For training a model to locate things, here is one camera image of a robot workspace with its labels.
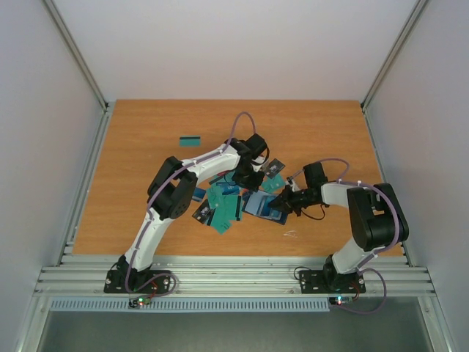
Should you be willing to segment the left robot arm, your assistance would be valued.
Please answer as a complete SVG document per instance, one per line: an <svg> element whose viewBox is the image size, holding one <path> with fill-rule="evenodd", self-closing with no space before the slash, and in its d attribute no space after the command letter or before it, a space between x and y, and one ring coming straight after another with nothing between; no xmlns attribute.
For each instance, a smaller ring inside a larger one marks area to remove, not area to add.
<svg viewBox="0 0 469 352"><path fill-rule="evenodd" d="M151 182L144 221L130 248L119 259L121 282L131 292L147 285L153 255L170 224L188 209L195 188L222 172L234 172L233 181L249 191L261 186L265 173L261 154L267 142L257 133L247 140L230 137L214 150L195 158L167 158Z"/></svg>

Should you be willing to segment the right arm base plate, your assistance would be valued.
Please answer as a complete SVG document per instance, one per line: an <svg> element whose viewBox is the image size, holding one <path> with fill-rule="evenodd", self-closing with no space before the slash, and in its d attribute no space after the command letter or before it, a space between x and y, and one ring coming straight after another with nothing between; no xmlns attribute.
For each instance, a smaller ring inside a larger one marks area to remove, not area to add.
<svg viewBox="0 0 469 352"><path fill-rule="evenodd" d="M302 294L353 294L365 293L363 277L352 274L326 275L322 270L301 270L298 272Z"/></svg>

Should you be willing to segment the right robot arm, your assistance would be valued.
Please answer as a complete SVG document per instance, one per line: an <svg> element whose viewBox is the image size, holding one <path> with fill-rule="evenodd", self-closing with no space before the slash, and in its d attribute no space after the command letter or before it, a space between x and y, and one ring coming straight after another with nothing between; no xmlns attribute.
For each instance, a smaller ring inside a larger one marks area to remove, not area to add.
<svg viewBox="0 0 469 352"><path fill-rule="evenodd" d="M345 181L344 174L332 182L322 163L320 160L303 167L305 189L294 188L295 178L291 176L269 207L298 216L313 205L348 209L352 237L328 256L321 272L327 291L336 292L357 280L362 267L378 254L406 241L409 227L391 184Z"/></svg>

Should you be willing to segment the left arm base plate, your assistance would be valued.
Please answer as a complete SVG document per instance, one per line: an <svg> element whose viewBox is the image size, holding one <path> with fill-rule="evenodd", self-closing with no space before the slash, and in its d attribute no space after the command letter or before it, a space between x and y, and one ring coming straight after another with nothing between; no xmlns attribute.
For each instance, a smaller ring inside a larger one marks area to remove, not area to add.
<svg viewBox="0 0 469 352"><path fill-rule="evenodd" d="M136 273L130 272L128 278L128 290L125 287L126 271L117 269L108 271L103 288L104 293L115 294L150 294L162 295L169 292L170 284L174 281L170 277L170 271L146 270Z"/></svg>

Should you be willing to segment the navy blue card holder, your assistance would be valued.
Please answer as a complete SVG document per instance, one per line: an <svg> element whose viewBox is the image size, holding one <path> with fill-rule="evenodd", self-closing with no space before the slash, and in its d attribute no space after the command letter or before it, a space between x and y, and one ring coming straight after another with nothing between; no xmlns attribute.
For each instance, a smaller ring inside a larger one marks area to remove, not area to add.
<svg viewBox="0 0 469 352"><path fill-rule="evenodd" d="M264 191L247 191L242 195L244 201L242 211L260 219L285 225L288 215L269 206L276 197L276 194L269 194Z"/></svg>

